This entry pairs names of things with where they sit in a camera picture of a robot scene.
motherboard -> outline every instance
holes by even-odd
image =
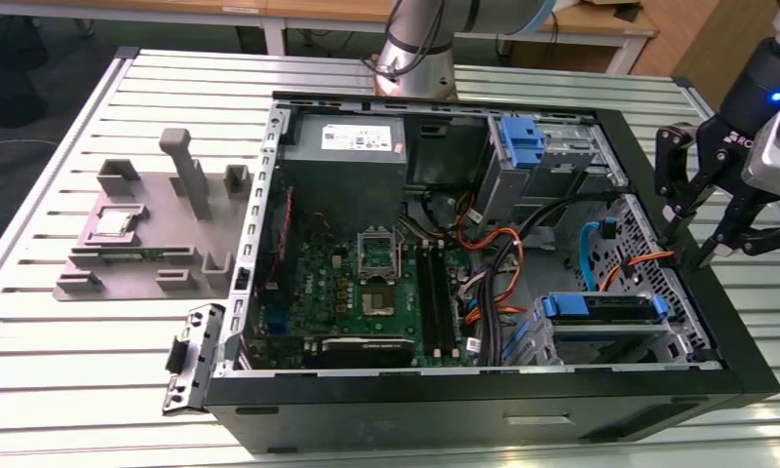
[[[432,258],[439,259],[436,271]],[[393,367],[393,359],[400,367],[467,366],[457,344],[457,304],[451,299],[468,274],[467,261],[464,251],[407,242],[397,231],[367,231],[352,242],[304,243],[291,306],[264,306],[267,334],[248,337],[252,366],[313,368],[320,366],[319,356],[335,353],[331,344],[340,347],[348,363],[352,356],[379,360],[365,366],[380,365],[383,359],[389,359],[383,367]],[[436,307],[435,292],[441,295]],[[383,350],[364,352],[373,347]],[[345,350],[355,348],[357,352],[347,356]]]

sticker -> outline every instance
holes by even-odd
[[[223,7],[225,13],[247,13],[249,15],[260,15],[260,10],[256,8],[241,8],[241,7]]]
[[[468,218],[477,224],[483,221],[483,215],[473,208],[468,210]]]
[[[483,343],[477,338],[468,338],[465,342],[465,350],[471,353],[480,354],[480,349],[483,349]]]
[[[391,151],[391,145],[391,127],[369,125],[328,125],[324,127],[321,149]]]

green motherboard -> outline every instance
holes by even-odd
[[[251,336],[249,348],[256,367],[304,369],[308,339],[312,337],[403,338],[416,343],[411,367],[467,366],[468,358],[456,343],[456,351],[435,353],[423,343],[423,310],[417,280],[417,255],[421,249],[401,243],[312,243],[300,247],[293,281],[293,298],[288,310],[263,310],[267,336]],[[444,277],[449,289],[456,288],[457,274],[467,272],[463,251],[445,250]],[[359,279],[361,267],[381,267],[397,262],[392,280],[376,285]],[[453,328],[457,330],[456,308],[451,303]]]

wire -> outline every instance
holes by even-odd
[[[480,282],[477,287],[477,301],[480,304],[480,315],[483,317],[483,352],[480,353],[480,362],[488,366],[499,366],[501,363],[501,329],[499,326],[499,319],[496,313],[496,305],[499,302],[492,296],[492,290],[495,289],[495,274],[499,271],[501,264],[508,258],[508,253],[512,246],[519,247],[520,261],[519,264],[523,266],[523,243],[521,240],[528,237],[532,229],[539,226],[549,216],[552,216],[559,210],[565,208],[568,205],[585,202],[585,201],[613,201],[624,193],[621,190],[611,190],[604,192],[587,192],[581,194],[569,195],[548,205],[537,209],[529,218],[520,225],[516,231],[517,237],[516,242],[509,242],[499,247],[496,256],[493,258],[493,264],[487,269],[487,275],[484,281]],[[500,302],[511,297],[509,291],[499,296]]]
[[[636,258],[634,258],[632,260],[630,260],[627,262],[627,266],[638,265],[639,263],[643,263],[646,261],[659,260],[660,258],[668,258],[670,256],[674,256],[674,255],[675,255],[675,252],[672,252],[672,251],[658,252],[658,253],[651,253],[648,255],[642,255],[642,256],[638,256]],[[603,283],[600,284],[599,291],[601,293],[605,293],[607,290],[609,289],[609,286],[612,285],[612,282],[617,278],[620,271],[621,271],[620,265],[615,265],[612,267],[612,269],[609,270],[609,274],[607,275],[607,277],[603,280]]]
[[[401,223],[401,225],[404,227],[407,227],[407,229],[413,233],[413,235],[416,237],[419,237],[421,240],[436,241],[437,239],[440,239],[443,237],[443,234],[439,234],[436,232],[431,232],[431,231],[425,230],[425,228],[421,227],[421,224],[419,224],[416,219],[413,219],[407,214],[399,215],[399,222]]]
[[[500,314],[525,314],[527,309],[521,307],[500,306],[497,311]],[[480,320],[480,317],[480,307],[475,307],[471,310],[471,313],[465,316],[465,325],[473,325],[473,323]]]
[[[349,45],[349,41],[352,41],[352,36],[355,36],[355,31],[349,32],[349,35],[335,49],[328,49],[327,47],[324,47],[321,44],[319,44],[313,37],[313,36],[324,37],[327,34],[329,34],[329,32],[331,31],[327,31],[325,34],[313,34],[312,31],[308,29],[297,29],[297,33],[303,36],[307,42],[315,47],[317,47],[321,51],[324,51],[327,53],[327,57],[331,59],[335,56],[335,54],[343,51]]]
[[[579,261],[581,264],[581,274],[584,275],[584,283],[587,284],[587,291],[595,291],[596,279],[593,278],[593,271],[589,267],[589,233],[599,230],[599,224],[592,221],[584,224],[581,228],[581,238],[579,242]]]
[[[392,6],[392,10],[389,11],[388,23],[385,24],[385,37],[391,36],[391,24],[392,24],[392,21],[395,20],[395,14],[399,11],[400,5],[401,5],[401,0],[396,0],[395,5]],[[437,9],[436,14],[433,15],[433,21],[431,22],[431,28],[428,29],[428,35],[425,36],[425,39],[423,40],[421,45],[416,49],[416,53],[413,55],[413,60],[405,66],[403,66],[397,70],[391,68],[389,71],[384,71],[384,70],[379,69],[379,67],[375,63],[372,63],[369,60],[363,58],[361,62],[364,63],[364,66],[367,66],[367,68],[369,68],[369,70],[373,73],[376,73],[380,76],[384,76],[385,78],[388,78],[391,80],[393,80],[396,77],[405,75],[407,73],[413,71],[416,69],[416,67],[420,65],[420,63],[425,60],[425,57],[428,56],[428,51],[433,48],[433,45],[436,44],[437,37],[440,35],[440,28],[443,27],[443,14],[444,14],[444,0],[440,1],[440,8]]]
[[[275,253],[275,261],[272,262],[272,271],[269,271],[269,276],[265,279],[265,283],[263,284],[263,288],[271,283],[275,279],[275,273],[277,272],[277,265],[281,261],[281,254],[284,252],[284,248],[287,247],[287,233],[288,227],[291,226],[291,209],[293,204],[293,188],[289,187],[285,191],[285,221],[284,221],[284,229],[281,230],[281,236],[277,241],[277,252]]]
[[[44,143],[50,144],[52,146],[57,146],[60,144],[46,139],[4,139],[0,141],[0,145],[6,143]]]

aluminum extrusion table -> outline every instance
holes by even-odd
[[[650,155],[658,126],[710,112],[694,90],[662,78],[459,66],[456,80],[463,99],[619,109]],[[252,457],[209,415],[164,418],[165,355],[203,301],[61,303],[52,287],[102,161],[130,158],[140,171],[166,171],[158,135],[184,126],[205,171],[245,164],[255,173],[273,90],[367,94],[372,84],[365,68],[341,59],[126,50],[110,64],[0,242],[0,465],[523,466],[541,458],[549,467],[780,466],[780,395],[636,444],[580,448]],[[718,194],[700,209],[698,238],[726,203]],[[779,223],[780,207],[760,222]],[[719,259],[715,270],[780,380],[780,252]]]

